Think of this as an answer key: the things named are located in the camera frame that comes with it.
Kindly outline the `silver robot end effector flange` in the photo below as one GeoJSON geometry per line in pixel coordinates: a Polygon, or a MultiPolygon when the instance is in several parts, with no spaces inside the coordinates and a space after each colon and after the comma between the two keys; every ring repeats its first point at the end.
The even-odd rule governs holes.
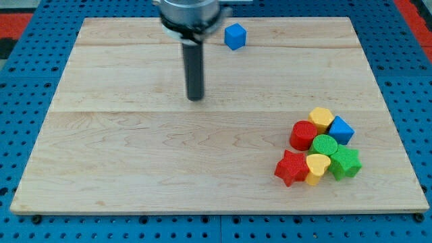
{"type": "Polygon", "coordinates": [[[163,31],[185,45],[200,45],[215,34],[232,8],[218,0],[152,0],[159,9],[163,31]]]}

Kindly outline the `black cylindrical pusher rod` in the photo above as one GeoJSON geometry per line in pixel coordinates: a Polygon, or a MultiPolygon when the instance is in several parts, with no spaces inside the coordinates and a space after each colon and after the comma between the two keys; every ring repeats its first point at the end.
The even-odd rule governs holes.
{"type": "Polygon", "coordinates": [[[185,71],[186,96],[199,101],[205,94],[203,44],[182,44],[185,71]]]}

